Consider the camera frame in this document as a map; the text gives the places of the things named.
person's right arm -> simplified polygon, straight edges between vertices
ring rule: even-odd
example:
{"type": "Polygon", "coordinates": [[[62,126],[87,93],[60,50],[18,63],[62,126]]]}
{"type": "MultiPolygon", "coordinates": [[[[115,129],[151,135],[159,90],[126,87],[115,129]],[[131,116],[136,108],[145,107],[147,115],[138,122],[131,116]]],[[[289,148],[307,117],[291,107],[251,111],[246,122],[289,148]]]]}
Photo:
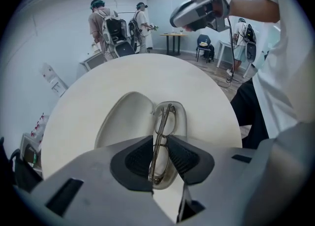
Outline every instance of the person's right arm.
{"type": "Polygon", "coordinates": [[[139,12],[139,17],[140,17],[140,22],[141,22],[142,26],[145,26],[147,28],[153,29],[153,27],[151,27],[148,24],[148,21],[147,21],[147,18],[146,18],[146,15],[144,14],[144,12],[139,12]]]}
{"type": "Polygon", "coordinates": [[[99,43],[99,32],[93,18],[89,17],[90,34],[92,34],[94,42],[99,43]]]}
{"type": "Polygon", "coordinates": [[[240,28],[240,23],[237,23],[235,26],[235,31],[233,33],[233,41],[236,42],[237,41],[237,36],[239,33],[239,28],[240,28]]]}
{"type": "Polygon", "coordinates": [[[232,0],[230,15],[261,22],[280,20],[279,5],[271,0],[232,0]]]}

white round table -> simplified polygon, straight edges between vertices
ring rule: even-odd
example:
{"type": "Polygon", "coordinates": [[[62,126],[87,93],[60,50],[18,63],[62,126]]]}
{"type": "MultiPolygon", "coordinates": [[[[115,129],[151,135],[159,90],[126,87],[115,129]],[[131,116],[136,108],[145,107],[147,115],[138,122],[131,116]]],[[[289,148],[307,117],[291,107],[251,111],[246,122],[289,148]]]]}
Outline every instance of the white round table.
{"type": "MultiPolygon", "coordinates": [[[[155,105],[163,101],[180,102],[187,113],[188,137],[242,147],[232,106],[211,77],[172,56],[131,55],[89,71],[60,98],[42,141],[44,178],[93,150],[106,115],[123,95],[132,91],[144,94],[155,105]]],[[[178,204],[174,206],[173,212],[177,213],[178,204]]]]}

white wall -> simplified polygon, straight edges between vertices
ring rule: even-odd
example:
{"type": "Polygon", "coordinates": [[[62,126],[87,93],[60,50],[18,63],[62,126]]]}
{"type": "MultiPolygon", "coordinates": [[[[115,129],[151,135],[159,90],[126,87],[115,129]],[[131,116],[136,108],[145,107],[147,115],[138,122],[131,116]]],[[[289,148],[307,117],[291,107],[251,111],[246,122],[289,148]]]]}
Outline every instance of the white wall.
{"type": "MultiPolygon", "coordinates": [[[[92,0],[45,0],[15,15],[0,48],[0,135],[9,156],[22,133],[50,114],[58,98],[41,77],[44,62],[68,85],[77,79],[78,63],[91,51],[88,17],[92,0]]],[[[117,12],[134,12],[141,0],[104,0],[117,12]]],[[[129,22],[133,14],[121,14],[129,22]]]]}
{"type": "MultiPolygon", "coordinates": [[[[176,31],[179,32],[182,28],[177,29],[171,27],[169,24],[169,16],[173,12],[173,10],[179,6],[184,0],[146,0],[148,5],[155,5],[155,8],[148,8],[148,14],[152,23],[157,24],[159,26],[159,30],[157,32],[153,32],[151,34],[153,48],[157,49],[166,49],[166,37],[159,36],[160,33],[172,32],[176,31]]],[[[184,30],[184,34],[188,36],[182,37],[181,40],[181,50],[184,52],[195,52],[196,49],[196,41],[197,37],[200,34],[200,31],[196,32],[186,32],[184,30]]],[[[169,40],[170,42],[170,50],[172,49],[172,38],[169,40]]]]}

headset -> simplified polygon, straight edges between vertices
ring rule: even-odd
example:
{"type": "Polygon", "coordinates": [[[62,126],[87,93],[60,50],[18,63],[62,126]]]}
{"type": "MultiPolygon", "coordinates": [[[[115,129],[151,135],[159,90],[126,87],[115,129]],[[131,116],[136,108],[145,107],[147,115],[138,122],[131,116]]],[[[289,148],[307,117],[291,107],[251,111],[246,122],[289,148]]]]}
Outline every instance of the headset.
{"type": "Polygon", "coordinates": [[[144,5],[145,8],[148,8],[148,6],[146,4],[144,4],[144,2],[140,2],[137,4],[137,10],[139,10],[142,5],[144,5]]]}
{"type": "Polygon", "coordinates": [[[91,2],[90,9],[93,10],[93,8],[96,7],[97,4],[100,4],[100,6],[105,6],[105,2],[103,0],[93,0],[91,2]]]}

floor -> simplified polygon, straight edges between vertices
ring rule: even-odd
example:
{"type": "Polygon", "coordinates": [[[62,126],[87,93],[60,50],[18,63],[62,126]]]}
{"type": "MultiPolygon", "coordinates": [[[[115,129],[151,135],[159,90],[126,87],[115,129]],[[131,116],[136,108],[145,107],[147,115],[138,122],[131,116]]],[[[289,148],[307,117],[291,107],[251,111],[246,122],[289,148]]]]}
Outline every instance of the floor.
{"type": "MultiPolygon", "coordinates": [[[[152,50],[151,53],[165,54],[165,51],[152,50]]],[[[220,67],[217,67],[218,60],[215,60],[214,62],[211,62],[211,63],[206,63],[203,57],[199,57],[199,61],[197,62],[195,55],[190,54],[190,53],[181,53],[179,56],[176,56],[176,57],[195,65],[196,67],[204,71],[206,74],[208,74],[219,85],[219,87],[223,90],[226,97],[230,101],[235,96],[237,89],[241,86],[241,83],[232,82],[231,86],[228,87],[229,85],[226,83],[226,77],[227,77],[226,70],[228,68],[231,68],[231,64],[227,62],[221,61],[220,67]]],[[[239,71],[235,72],[234,79],[239,82],[246,82],[256,74],[256,69],[254,67],[251,67],[245,78],[243,78],[244,73],[245,73],[245,70],[240,68],[239,71]]],[[[251,126],[240,127],[242,138],[248,135],[250,128],[251,126]]]]}

